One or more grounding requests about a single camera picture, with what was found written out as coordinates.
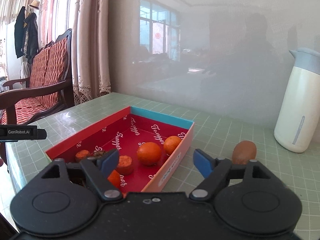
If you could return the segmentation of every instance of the white thermos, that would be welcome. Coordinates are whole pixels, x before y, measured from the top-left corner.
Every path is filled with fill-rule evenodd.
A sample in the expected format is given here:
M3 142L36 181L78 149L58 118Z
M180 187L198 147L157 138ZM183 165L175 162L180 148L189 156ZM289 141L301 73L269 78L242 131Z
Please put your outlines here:
M320 116L320 53L307 48L290 52L295 63L274 135L284 148L301 153L308 148Z

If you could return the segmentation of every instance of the chair cushion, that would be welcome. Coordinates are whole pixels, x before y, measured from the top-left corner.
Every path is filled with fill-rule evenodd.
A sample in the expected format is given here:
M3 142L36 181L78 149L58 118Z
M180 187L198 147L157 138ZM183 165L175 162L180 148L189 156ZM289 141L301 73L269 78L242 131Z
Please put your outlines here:
M45 73L47 71L50 47L41 50L33 59L29 87L41 87L44 85Z
M34 114L46 110L36 98L26 98L15 104L17 114L17 124L23 124L28 121ZM4 111L0 124L7 123L7 114Z
M57 42L50 48L50 57L48 59L48 66L44 76L43 85L50 85L61 80L66 62L68 60L67 51L67 38ZM46 109L53 107L59 99L59 93L53 93L51 95L46 95L36 98Z

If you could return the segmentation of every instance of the silver bolt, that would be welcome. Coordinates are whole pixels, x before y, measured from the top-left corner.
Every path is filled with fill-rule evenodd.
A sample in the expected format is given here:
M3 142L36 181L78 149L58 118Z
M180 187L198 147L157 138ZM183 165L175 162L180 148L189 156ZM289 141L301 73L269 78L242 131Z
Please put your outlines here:
M147 198L147 199L142 200L142 202L145 203L145 204L151 204L152 200Z
M104 196L107 198L116 198L120 196L120 192L114 189L105 191Z
M202 198L206 197L208 195L208 192L204 189L196 189L192 192L192 195L196 198Z
M154 197L154 198L152 199L152 201L153 201L153 202L160 202L160 201L161 201L161 199L160 199L160 198L158 198L158 197Z

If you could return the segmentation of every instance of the hat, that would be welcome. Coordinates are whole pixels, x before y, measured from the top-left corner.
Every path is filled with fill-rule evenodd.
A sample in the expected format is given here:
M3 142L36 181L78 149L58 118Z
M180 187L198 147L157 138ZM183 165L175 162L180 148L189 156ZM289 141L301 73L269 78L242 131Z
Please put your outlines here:
M29 4L29 6L30 6L31 8L34 8L34 9L39 10L40 1L38 1L38 0L33 0L32 3Z

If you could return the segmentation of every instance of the black jacket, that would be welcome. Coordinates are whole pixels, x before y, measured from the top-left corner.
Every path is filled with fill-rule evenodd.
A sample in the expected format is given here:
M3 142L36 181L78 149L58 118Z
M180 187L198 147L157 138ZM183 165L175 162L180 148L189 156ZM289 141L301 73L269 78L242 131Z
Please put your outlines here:
M28 43L26 50L26 58L28 63L32 64L33 58L37 55L39 50L38 44L38 26L37 26L37 15L35 13L31 13L25 18L24 22L27 24L25 27L25 31L28 30Z
M17 58L20 58L23 56L23 46L24 46L23 24L24 24L25 9L26 8L24 6L21 7L20 12L17 16L16 24L14 25L14 45L16 48Z

